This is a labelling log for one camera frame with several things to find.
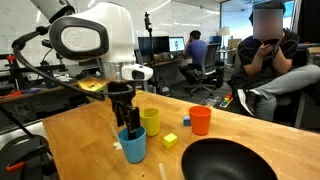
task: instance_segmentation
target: person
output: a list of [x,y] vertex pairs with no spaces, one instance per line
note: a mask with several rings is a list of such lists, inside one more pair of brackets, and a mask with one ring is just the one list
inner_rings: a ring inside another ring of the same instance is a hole
[[201,33],[197,30],[194,30],[190,33],[190,37],[183,52],[183,56],[191,56],[192,63],[179,68],[181,74],[186,78],[189,84],[196,83],[196,80],[194,77],[192,77],[192,75],[187,73],[187,71],[194,69],[201,70],[202,57],[207,47],[207,44],[204,41],[200,40],[200,36]]
[[[279,3],[264,2],[254,6],[254,10],[280,9],[284,14],[285,6],[283,3]],[[267,19],[256,20],[253,17],[258,16],[251,14],[249,18],[254,28],[254,34],[256,21],[259,21],[260,26],[268,27],[269,32],[272,31],[270,27],[274,27],[272,24],[279,21],[279,19],[272,19],[274,18],[272,16],[263,17],[261,15],[262,18]],[[244,109],[252,116],[267,121],[273,120],[278,95],[303,89],[320,80],[318,66],[305,65],[297,68],[292,66],[292,59],[299,43],[299,35],[284,29],[281,30],[281,34],[281,37],[276,41],[263,38],[255,39],[253,36],[243,40],[238,46],[241,71],[231,78],[233,92],[237,90],[236,94]]]

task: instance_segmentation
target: cable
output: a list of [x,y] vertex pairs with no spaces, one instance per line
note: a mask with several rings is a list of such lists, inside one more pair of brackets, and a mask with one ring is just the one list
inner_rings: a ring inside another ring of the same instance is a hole
[[83,89],[79,89],[79,88],[76,88],[76,87],[74,87],[74,86],[71,86],[70,84],[61,82],[61,81],[55,79],[54,77],[46,74],[45,72],[42,72],[42,71],[40,71],[39,69],[33,67],[33,66],[23,57],[23,55],[21,54],[19,44],[15,44],[15,45],[13,46],[13,54],[17,57],[18,61],[19,61],[22,65],[24,65],[26,68],[29,68],[29,69],[32,70],[33,72],[41,75],[42,77],[48,78],[48,79],[50,79],[51,81],[54,81],[54,82],[58,83],[58,84],[61,85],[62,87],[69,88],[69,89],[75,90],[75,91],[77,91],[77,92],[83,93],[83,94],[85,94],[86,96],[90,96],[90,97],[95,98],[95,99],[97,99],[97,100],[99,100],[99,101],[104,101],[104,99],[105,99],[104,95],[107,95],[107,96],[119,96],[119,95],[130,94],[130,93],[133,93],[133,92],[134,92],[134,89],[133,89],[131,86],[129,86],[129,85],[126,85],[127,88],[128,88],[128,90],[120,91],[120,92],[98,93],[98,92],[92,92],[92,91],[86,91],[86,90],[83,90]]
[[51,48],[44,56],[41,62],[43,62],[45,60],[45,58],[47,57],[47,55],[52,51],[53,48]]
[[79,9],[78,9],[78,3],[77,3],[77,1],[76,0],[73,0],[74,1],[74,5],[76,5],[76,13],[79,13]]
[[[41,61],[41,63],[45,60],[45,58],[47,57],[47,55],[52,51],[53,48],[51,48],[44,56],[43,56],[43,59]],[[39,79],[40,75],[38,74],[36,80],[34,81],[34,83],[30,83],[28,86],[26,86],[24,89],[28,89],[29,87],[35,85]]]
[[18,110],[18,112],[17,112],[17,114],[16,114],[16,117],[14,117],[15,119],[17,119],[17,117],[19,116],[20,110],[21,110],[21,108]]

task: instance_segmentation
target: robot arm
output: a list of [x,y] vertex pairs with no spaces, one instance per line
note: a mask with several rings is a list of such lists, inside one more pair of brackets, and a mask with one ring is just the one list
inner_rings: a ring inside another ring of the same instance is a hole
[[140,117],[139,108],[132,106],[135,91],[128,81],[148,80],[153,70],[135,64],[130,13],[120,5],[107,2],[73,14],[74,9],[67,0],[31,1],[52,23],[49,39],[58,54],[74,61],[86,61],[94,57],[102,59],[104,77],[111,82],[107,95],[112,101],[117,124],[122,126],[125,123],[129,138],[134,138],[135,130],[140,127]]

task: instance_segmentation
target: black bowl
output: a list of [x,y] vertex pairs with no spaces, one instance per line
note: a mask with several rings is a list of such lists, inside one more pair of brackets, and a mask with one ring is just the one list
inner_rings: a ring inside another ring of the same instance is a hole
[[187,180],[276,180],[269,164],[251,149],[223,139],[202,139],[182,156]]

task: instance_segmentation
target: gray pants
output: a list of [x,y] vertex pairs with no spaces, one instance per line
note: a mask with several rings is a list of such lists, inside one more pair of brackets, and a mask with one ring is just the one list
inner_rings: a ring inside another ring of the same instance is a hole
[[320,80],[320,68],[316,65],[306,65],[289,71],[273,81],[255,88],[262,96],[256,104],[255,117],[267,121],[273,120],[277,107],[277,96],[297,91]]

